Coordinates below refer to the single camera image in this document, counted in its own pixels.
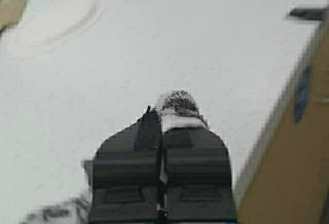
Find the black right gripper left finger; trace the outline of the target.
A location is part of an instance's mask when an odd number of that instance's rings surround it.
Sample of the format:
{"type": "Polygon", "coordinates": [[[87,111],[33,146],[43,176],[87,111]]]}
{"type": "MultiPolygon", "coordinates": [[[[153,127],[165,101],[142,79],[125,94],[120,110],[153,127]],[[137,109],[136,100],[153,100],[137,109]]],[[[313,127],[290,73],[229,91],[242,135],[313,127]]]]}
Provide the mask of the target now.
{"type": "Polygon", "coordinates": [[[161,128],[150,107],[107,138],[82,166],[92,192],[87,221],[156,221],[161,128]]]}

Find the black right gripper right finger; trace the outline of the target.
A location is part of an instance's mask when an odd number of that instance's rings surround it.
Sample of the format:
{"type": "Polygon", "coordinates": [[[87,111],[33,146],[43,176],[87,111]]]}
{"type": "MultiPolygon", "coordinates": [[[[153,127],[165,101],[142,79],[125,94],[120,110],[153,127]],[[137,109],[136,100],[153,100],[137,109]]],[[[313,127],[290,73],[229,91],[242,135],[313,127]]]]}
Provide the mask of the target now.
{"type": "Polygon", "coordinates": [[[164,133],[168,221],[236,221],[231,165],[222,139],[203,127],[164,133]]]}

